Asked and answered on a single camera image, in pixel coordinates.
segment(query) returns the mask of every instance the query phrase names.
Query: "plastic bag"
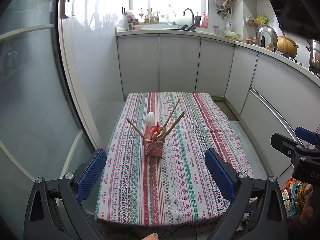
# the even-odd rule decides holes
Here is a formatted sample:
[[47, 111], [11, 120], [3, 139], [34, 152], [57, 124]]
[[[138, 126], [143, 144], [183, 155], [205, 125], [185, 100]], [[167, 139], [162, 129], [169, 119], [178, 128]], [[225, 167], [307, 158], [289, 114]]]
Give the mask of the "plastic bag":
[[225, 32], [224, 35], [227, 39], [230, 39], [233, 41], [238, 41], [241, 37], [241, 35], [239, 33], [234, 33], [234, 32], [230, 32], [230, 31]]

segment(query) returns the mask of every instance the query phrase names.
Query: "range hood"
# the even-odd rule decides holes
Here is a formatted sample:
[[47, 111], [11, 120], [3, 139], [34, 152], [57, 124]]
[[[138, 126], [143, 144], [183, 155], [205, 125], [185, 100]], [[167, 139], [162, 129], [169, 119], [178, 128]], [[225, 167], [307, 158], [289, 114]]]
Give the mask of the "range hood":
[[320, 40], [319, 0], [270, 0], [280, 29]]

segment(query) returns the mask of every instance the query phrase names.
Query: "pink bottle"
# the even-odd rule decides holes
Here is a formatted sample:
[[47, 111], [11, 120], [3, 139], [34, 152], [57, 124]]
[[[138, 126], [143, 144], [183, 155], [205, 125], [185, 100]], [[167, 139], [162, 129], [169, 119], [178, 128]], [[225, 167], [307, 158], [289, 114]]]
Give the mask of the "pink bottle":
[[205, 12], [203, 12], [202, 15], [202, 25], [201, 28], [207, 29], [208, 28], [208, 16], [206, 15]]

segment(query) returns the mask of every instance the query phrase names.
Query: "metal screw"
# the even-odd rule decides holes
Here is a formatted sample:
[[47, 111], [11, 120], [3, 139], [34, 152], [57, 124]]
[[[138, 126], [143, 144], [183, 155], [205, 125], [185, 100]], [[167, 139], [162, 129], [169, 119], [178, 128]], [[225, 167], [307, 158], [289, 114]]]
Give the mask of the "metal screw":
[[64, 177], [66, 179], [71, 179], [73, 177], [73, 174], [72, 173], [67, 173], [66, 175], [64, 175]]
[[245, 179], [246, 177], [247, 177], [247, 174], [245, 173], [245, 172], [239, 172], [238, 173], [238, 175], [239, 175], [239, 177], [241, 178], [241, 179]]
[[36, 183], [40, 183], [42, 181], [43, 181], [42, 177], [39, 177], [39, 178], [36, 179]]
[[277, 181], [276, 177], [274, 177], [274, 176], [270, 176], [270, 177], [269, 177], [269, 180], [270, 180], [271, 182], [276, 182], [276, 181]]

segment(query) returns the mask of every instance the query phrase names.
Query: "blue gripper pad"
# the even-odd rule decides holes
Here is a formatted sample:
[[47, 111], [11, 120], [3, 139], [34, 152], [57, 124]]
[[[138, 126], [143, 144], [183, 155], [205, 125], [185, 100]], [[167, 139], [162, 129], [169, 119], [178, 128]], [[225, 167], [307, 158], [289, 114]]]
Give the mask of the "blue gripper pad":
[[302, 127], [297, 127], [296, 130], [294, 131], [294, 133], [296, 134], [296, 136], [310, 144], [316, 145], [319, 142], [319, 136], [314, 133], [311, 132], [307, 129], [304, 129]]
[[79, 203], [89, 197], [94, 185], [104, 169], [104, 166], [106, 165], [106, 161], [107, 154], [101, 149], [78, 183], [76, 198]]
[[207, 150], [204, 155], [204, 162], [207, 166], [212, 178], [216, 182], [222, 196], [225, 199], [228, 199], [230, 202], [233, 202], [236, 198], [234, 193], [233, 182], [228, 176], [225, 169], [217, 160], [217, 157], [211, 152], [211, 150]]

